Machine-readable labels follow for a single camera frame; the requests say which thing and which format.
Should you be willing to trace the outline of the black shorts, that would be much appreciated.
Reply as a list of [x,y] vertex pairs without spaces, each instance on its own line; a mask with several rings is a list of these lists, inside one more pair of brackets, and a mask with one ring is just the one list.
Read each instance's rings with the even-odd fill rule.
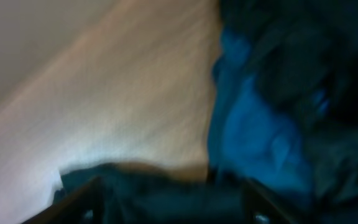
[[103,223],[245,223],[242,190],[180,182],[163,175],[123,171],[110,164],[61,176],[58,203],[89,180],[102,181]]

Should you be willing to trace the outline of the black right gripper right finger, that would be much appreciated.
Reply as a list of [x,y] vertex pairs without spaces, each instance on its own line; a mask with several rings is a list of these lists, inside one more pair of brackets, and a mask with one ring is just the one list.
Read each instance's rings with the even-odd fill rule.
[[297,211],[294,207],[260,182],[254,179],[245,179],[242,189],[246,223],[297,223]]

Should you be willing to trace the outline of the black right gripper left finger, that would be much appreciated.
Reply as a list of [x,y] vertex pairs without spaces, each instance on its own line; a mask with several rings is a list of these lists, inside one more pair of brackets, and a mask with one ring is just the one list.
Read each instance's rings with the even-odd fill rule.
[[93,178],[62,201],[51,205],[22,224],[102,224],[104,215],[102,188],[101,178]]

